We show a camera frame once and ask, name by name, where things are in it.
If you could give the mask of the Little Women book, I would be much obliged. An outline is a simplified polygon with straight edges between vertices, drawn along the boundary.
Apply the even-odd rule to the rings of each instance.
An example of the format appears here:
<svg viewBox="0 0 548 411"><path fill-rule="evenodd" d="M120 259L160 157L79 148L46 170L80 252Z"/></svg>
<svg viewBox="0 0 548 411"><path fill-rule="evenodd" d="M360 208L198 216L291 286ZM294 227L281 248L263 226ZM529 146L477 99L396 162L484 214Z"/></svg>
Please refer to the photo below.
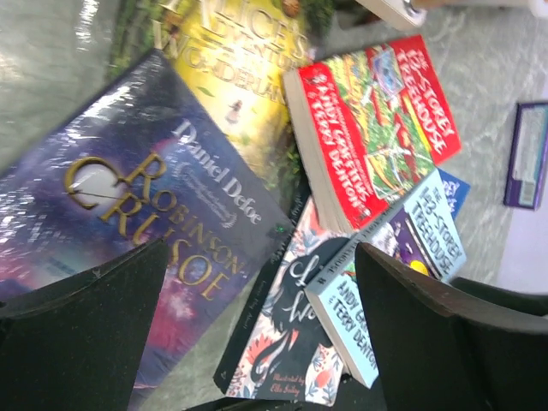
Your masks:
<svg viewBox="0 0 548 411"><path fill-rule="evenodd" d="M214 374L227 396L334 404L343 362L304 288L347 243L304 205L285 252L266 264Z"/></svg>

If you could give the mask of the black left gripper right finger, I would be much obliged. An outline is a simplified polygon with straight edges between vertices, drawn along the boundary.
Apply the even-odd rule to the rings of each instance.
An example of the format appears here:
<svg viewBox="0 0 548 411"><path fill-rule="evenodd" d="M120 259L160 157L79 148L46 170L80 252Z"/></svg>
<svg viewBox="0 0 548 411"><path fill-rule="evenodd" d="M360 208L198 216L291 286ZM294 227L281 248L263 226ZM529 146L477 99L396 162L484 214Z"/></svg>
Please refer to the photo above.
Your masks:
<svg viewBox="0 0 548 411"><path fill-rule="evenodd" d="M355 263L388 409L546 409L545 295L443 283L367 243Z"/></svg>

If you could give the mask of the light blue 143-Storey Treehouse book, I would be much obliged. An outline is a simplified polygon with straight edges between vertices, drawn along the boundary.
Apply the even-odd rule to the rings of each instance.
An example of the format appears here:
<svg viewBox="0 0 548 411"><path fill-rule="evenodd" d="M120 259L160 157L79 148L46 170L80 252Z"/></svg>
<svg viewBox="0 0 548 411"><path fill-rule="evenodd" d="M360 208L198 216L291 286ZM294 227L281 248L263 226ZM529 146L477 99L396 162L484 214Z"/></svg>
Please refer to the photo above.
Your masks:
<svg viewBox="0 0 548 411"><path fill-rule="evenodd" d="M378 366L356 278L358 244L369 243L413 270L442 281L467 259L438 170L354 235L305 288L347 373L366 387L377 379Z"/></svg>

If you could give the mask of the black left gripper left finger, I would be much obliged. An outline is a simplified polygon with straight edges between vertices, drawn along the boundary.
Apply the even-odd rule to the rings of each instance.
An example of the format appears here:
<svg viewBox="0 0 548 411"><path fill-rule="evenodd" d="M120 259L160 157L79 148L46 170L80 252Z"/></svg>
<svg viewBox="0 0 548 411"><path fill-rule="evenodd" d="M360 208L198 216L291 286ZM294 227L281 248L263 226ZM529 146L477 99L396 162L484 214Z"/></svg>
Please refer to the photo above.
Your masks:
<svg viewBox="0 0 548 411"><path fill-rule="evenodd" d="M3 410L125 410L169 249L142 244L1 304Z"/></svg>

